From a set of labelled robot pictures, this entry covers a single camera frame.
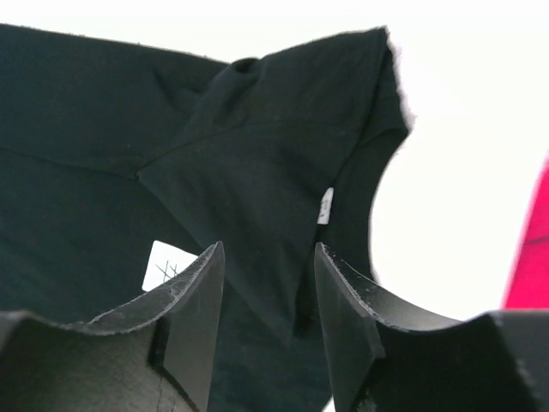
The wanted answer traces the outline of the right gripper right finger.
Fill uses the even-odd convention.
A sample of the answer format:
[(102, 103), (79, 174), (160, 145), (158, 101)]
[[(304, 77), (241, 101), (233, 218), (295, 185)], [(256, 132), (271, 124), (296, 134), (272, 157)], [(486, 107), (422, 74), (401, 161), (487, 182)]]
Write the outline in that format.
[(385, 358), (379, 326), (408, 333), (459, 323), (391, 293), (321, 242), (315, 248), (314, 276), (336, 411), (357, 409), (368, 373), (376, 361)]

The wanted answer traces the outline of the black t shirt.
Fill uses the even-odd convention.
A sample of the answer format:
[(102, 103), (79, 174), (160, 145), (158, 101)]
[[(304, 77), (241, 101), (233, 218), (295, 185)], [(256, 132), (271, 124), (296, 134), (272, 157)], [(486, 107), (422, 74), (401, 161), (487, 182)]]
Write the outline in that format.
[(314, 249), (370, 273), (407, 134), (385, 27), (226, 64), (4, 25), (1, 307), (87, 321), (141, 293), (154, 242), (221, 242), (209, 409), (319, 411)]

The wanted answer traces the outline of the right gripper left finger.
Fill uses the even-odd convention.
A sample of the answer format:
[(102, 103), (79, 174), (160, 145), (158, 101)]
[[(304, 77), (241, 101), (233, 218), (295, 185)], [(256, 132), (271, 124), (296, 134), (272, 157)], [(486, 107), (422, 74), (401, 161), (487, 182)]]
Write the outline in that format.
[(208, 409), (225, 274), (217, 242), (167, 282), (89, 322), (69, 327), (95, 336), (135, 334), (151, 328), (148, 364), (195, 411)]

